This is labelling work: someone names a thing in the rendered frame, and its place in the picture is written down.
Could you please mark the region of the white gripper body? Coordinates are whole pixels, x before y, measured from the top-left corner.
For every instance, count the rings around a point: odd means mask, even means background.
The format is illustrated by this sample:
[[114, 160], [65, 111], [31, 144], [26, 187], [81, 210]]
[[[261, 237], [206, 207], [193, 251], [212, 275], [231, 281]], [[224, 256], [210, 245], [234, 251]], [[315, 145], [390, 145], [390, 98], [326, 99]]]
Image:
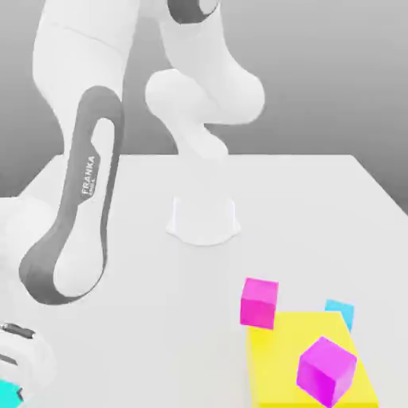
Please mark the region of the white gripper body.
[[56, 359], [43, 338], [0, 338], [0, 379], [20, 386], [27, 407], [55, 378]]

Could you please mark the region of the small cyan cube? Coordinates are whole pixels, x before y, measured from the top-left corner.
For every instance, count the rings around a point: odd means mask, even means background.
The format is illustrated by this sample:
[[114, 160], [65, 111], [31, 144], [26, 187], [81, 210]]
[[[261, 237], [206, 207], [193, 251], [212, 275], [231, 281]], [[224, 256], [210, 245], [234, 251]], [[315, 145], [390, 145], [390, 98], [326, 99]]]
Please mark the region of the small cyan cube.
[[22, 404], [21, 387], [0, 379], [0, 408], [18, 408]]

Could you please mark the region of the small magenta cube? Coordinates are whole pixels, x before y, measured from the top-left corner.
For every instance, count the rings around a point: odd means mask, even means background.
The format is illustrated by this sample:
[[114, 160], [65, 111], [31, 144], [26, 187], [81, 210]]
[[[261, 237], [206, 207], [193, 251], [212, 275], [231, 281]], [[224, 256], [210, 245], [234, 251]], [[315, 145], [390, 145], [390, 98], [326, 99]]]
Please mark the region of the small magenta cube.
[[279, 283], [247, 277], [241, 294], [240, 324], [274, 329]]

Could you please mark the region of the small violet cube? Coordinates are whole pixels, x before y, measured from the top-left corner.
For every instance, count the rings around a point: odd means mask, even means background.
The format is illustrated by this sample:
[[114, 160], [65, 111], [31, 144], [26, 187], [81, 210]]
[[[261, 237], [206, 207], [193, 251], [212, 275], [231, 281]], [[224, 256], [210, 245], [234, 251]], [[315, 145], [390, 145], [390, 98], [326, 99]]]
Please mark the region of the small violet cube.
[[326, 408], [332, 408], [353, 382], [357, 357], [321, 336], [301, 354], [296, 385]]

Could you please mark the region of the small light blue cube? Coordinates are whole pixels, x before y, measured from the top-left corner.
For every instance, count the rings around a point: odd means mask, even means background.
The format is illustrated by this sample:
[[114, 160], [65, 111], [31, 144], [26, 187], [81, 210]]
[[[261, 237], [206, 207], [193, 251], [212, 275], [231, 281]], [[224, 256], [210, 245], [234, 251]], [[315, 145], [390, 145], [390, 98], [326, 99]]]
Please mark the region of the small light blue cube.
[[355, 312], [355, 307], [352, 304], [340, 302], [338, 300], [326, 300], [325, 311], [340, 312], [348, 330], [351, 331]]

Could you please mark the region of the large yellow box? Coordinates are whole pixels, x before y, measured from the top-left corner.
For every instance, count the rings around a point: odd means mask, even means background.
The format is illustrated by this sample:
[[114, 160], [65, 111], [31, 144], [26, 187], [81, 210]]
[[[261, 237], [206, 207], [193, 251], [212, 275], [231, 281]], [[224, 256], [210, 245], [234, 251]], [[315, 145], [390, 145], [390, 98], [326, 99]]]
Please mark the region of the large yellow box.
[[273, 330], [247, 329], [251, 408], [326, 408], [296, 385], [301, 354], [321, 336], [358, 360], [351, 387], [332, 408], [379, 408], [351, 334], [338, 312], [278, 312]]

